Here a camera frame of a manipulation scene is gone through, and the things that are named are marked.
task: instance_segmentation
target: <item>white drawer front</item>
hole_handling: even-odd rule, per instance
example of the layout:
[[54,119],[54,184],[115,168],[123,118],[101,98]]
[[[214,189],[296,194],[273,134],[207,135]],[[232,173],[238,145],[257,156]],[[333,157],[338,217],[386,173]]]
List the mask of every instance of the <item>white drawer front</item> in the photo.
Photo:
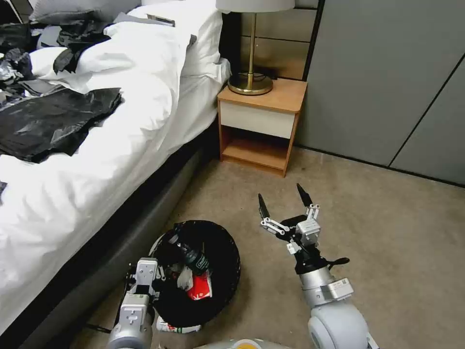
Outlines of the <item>white drawer front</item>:
[[291,138],[294,114],[246,107],[221,101],[221,124],[249,131]]

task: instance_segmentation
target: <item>robotic hand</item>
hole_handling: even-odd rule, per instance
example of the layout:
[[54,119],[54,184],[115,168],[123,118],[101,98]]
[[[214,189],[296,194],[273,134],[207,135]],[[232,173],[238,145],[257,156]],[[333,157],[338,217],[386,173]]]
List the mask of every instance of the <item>robotic hand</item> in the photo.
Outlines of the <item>robotic hand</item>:
[[132,287],[120,304],[107,349],[150,349],[155,318],[151,304],[159,296],[154,285],[165,279],[163,268],[155,258],[141,258],[135,269],[130,268],[126,285],[131,283]]
[[261,227],[288,242],[287,249],[296,260],[295,272],[311,308],[308,323],[311,338],[318,349],[379,349],[368,332],[368,326],[358,309],[350,303],[354,292],[349,279],[336,280],[330,270],[334,265],[349,262],[348,258],[328,261],[320,256],[318,237],[321,232],[316,221],[320,206],[297,184],[305,215],[281,223],[270,218],[261,194],[259,212]]

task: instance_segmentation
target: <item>floor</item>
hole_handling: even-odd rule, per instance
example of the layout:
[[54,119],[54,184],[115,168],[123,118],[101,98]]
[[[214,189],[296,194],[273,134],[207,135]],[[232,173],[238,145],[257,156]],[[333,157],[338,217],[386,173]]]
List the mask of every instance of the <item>floor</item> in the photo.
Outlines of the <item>floor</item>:
[[[259,227],[257,193],[271,217],[304,211],[296,183],[321,205],[320,248],[355,289],[353,303],[381,348],[463,348],[465,330],[465,190],[309,150],[294,148],[286,178],[210,162],[194,179],[170,222],[212,220],[234,237],[242,261],[232,303],[198,333],[159,333],[152,348],[193,348],[229,338],[262,338],[313,348],[309,310],[285,244]],[[121,289],[90,322],[111,327]],[[84,329],[73,349],[104,348],[107,334]]]

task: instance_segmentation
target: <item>lamp shade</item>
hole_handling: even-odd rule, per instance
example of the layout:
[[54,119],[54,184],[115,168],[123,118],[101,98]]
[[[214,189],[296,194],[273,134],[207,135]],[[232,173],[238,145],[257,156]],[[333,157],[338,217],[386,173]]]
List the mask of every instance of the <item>lamp shade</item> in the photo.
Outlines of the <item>lamp shade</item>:
[[217,9],[232,12],[276,12],[294,6],[295,0],[217,0]]

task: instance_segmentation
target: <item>nightstand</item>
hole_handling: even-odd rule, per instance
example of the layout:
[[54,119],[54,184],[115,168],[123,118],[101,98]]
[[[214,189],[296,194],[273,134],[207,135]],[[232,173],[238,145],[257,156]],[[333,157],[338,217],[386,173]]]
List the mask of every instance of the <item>nightstand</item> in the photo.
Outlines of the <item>nightstand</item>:
[[225,87],[218,95],[220,160],[285,177],[306,88],[304,81],[287,79],[258,96]]

